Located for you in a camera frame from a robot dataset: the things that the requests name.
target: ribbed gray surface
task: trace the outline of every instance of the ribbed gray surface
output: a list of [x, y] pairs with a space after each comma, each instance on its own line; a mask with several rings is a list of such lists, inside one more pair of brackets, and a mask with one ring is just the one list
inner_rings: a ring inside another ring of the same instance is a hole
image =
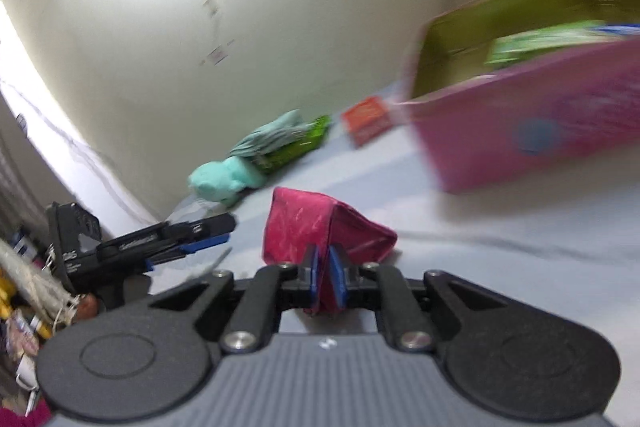
[[[189, 403], [164, 417], [132, 425], [540, 427], [479, 409], [452, 390], [429, 357], [390, 349], [380, 335], [326, 340], [324, 336], [276, 335], [260, 353], [226, 358], [215, 378]], [[49, 425], [88, 424], [57, 418]], [[555, 425], [610, 427], [596, 415]]]

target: brown round object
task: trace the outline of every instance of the brown round object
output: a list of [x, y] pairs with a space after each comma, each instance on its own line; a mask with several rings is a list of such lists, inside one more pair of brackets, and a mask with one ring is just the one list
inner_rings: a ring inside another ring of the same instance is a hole
[[76, 310], [76, 316], [74, 317], [74, 322], [86, 321], [95, 317], [98, 314], [98, 299], [95, 298], [95, 295], [91, 293], [87, 293], [80, 303], [78, 304], [78, 308]]

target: black circular joint cover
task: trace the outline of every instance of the black circular joint cover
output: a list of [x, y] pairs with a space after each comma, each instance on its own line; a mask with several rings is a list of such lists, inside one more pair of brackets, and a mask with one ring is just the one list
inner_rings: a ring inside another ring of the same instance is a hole
[[211, 369], [188, 321], [148, 309], [111, 312], [56, 335], [38, 356], [38, 382], [65, 415], [100, 423], [158, 415], [188, 399]]
[[469, 399], [523, 421], [601, 412], [620, 379], [615, 350], [588, 328], [543, 312], [476, 314], [446, 351], [445, 370]]

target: pink box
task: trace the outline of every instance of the pink box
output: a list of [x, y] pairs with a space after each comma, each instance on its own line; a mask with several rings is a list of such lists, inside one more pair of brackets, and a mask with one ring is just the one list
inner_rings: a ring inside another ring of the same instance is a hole
[[[416, 86], [424, 82], [420, 76], [429, 71], [427, 48], [437, 49], [430, 32], [450, 16], [432, 21], [420, 52], [409, 57], [402, 76], [410, 95], [400, 104], [444, 190], [500, 182], [640, 137], [640, 38], [578, 46], [416, 96]], [[526, 23], [509, 31], [534, 27]]]

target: table surface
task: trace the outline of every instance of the table surface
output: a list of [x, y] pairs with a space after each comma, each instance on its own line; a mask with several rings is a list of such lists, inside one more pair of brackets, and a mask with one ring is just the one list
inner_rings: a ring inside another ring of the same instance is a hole
[[[384, 92], [393, 98], [393, 90]], [[398, 232], [392, 260], [406, 277], [443, 269], [605, 335], [622, 360], [607, 415], [640, 426], [640, 146], [536, 172], [468, 194], [445, 194], [412, 130], [398, 126], [354, 150], [339, 124], [321, 149], [249, 195], [234, 211], [232, 251], [220, 267], [236, 278], [263, 265], [262, 234], [273, 186], [324, 192]], [[186, 200], [176, 215], [204, 211]], [[182, 282], [225, 246], [158, 267], [152, 291]], [[310, 319], [286, 312], [281, 331], [374, 331], [371, 312]]]

